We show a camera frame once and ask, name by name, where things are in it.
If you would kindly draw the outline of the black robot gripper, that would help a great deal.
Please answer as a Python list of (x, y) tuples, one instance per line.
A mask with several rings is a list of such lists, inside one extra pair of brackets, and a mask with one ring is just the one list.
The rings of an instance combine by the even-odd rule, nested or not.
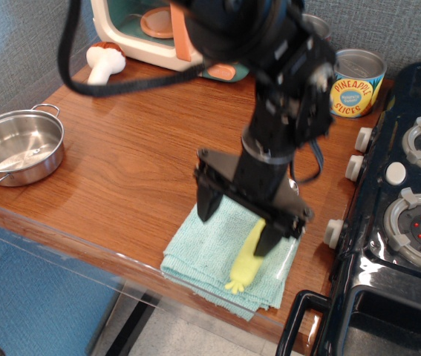
[(241, 155), (201, 148), (195, 169), (197, 211), (205, 223), (223, 196), (265, 219), (258, 222), (256, 257), (266, 257), (284, 237), (299, 238), (313, 210), (290, 187), (287, 165), (262, 162), (246, 151)]

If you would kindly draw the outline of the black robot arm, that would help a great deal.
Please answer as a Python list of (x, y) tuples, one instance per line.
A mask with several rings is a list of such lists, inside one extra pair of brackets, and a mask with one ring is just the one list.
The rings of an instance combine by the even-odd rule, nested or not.
[(302, 18), (300, 1), (179, 1), (186, 29), (207, 65), (237, 62), (255, 78), (255, 110), (234, 156), (198, 151), (198, 216), (207, 221), (223, 197), (260, 216), (254, 255), (300, 237), (312, 209), (289, 185), (295, 152), (318, 149), (330, 115), (336, 55)]

